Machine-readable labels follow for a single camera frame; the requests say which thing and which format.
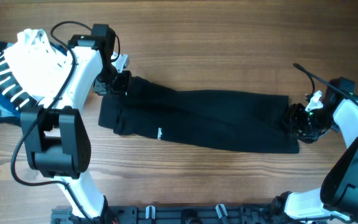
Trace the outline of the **black t-shirt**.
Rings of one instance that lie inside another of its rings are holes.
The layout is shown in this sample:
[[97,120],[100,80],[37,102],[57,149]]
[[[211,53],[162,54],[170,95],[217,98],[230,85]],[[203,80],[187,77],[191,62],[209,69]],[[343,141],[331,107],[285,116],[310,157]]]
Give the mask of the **black t-shirt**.
[[104,96],[98,124],[114,134],[237,152],[297,154],[283,125],[288,97],[230,90],[177,91],[141,77]]

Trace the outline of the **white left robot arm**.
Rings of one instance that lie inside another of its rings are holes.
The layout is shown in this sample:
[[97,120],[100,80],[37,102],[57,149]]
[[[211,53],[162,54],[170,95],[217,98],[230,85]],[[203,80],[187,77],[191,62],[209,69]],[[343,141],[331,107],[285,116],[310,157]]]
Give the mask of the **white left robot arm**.
[[[22,185],[57,184],[71,204],[72,223],[117,223],[106,197],[88,170],[91,143],[80,111],[90,89],[99,96],[124,96],[131,72],[129,59],[115,53],[119,37],[107,24],[94,24],[89,35],[74,35],[64,46],[71,56],[70,71],[48,107],[21,113],[23,135],[11,159],[11,174]],[[24,146],[29,167],[47,181],[26,182],[16,173],[16,159]]]

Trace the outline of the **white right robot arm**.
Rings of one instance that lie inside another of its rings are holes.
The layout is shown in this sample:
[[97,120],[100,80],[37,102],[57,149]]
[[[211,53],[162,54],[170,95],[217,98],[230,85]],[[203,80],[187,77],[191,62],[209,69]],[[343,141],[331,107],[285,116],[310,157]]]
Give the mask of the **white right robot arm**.
[[285,192],[274,198],[267,218],[275,223],[313,223],[338,219],[358,223],[358,96],[355,83],[340,77],[327,82],[308,105],[290,108],[287,121],[303,142],[315,142],[330,129],[340,131],[346,150],[322,186],[308,192]]

